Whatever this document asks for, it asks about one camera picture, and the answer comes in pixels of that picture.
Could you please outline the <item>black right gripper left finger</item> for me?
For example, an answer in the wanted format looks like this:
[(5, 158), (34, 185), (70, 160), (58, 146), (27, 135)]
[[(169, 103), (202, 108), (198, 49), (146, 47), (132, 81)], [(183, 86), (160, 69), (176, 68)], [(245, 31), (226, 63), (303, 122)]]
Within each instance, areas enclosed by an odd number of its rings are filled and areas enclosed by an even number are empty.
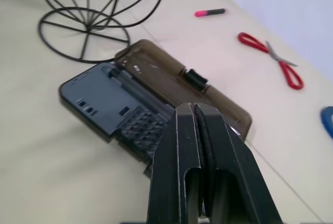
[(198, 223), (201, 163), (193, 110), (173, 112), (153, 158), (147, 223)]

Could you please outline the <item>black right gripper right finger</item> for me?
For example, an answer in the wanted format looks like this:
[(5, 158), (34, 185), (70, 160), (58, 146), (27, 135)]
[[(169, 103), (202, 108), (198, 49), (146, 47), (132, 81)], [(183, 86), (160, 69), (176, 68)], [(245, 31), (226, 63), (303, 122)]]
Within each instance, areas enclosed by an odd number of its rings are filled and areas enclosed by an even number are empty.
[(282, 223), (251, 150), (214, 107), (194, 106), (203, 159), (204, 206), (210, 223)]

